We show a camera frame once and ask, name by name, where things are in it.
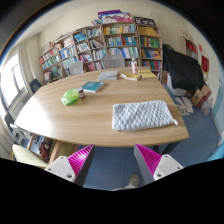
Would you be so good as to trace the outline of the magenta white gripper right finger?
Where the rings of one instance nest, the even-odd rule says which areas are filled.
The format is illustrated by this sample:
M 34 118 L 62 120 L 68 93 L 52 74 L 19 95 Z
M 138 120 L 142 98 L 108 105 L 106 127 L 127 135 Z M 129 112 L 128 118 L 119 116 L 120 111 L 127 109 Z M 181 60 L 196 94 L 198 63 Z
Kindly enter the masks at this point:
M 160 155 L 140 144 L 134 145 L 134 156 L 145 184 L 152 183 L 183 169 L 183 166 L 169 154 Z

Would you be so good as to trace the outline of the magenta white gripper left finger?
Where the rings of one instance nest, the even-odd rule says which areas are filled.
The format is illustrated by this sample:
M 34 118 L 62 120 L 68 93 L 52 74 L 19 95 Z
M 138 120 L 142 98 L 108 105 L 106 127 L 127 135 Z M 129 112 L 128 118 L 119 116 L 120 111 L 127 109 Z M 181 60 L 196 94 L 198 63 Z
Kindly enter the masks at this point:
M 92 144 L 68 157 L 59 156 L 46 168 L 46 171 L 75 183 L 78 186 L 83 186 L 94 155 L 95 145 Z

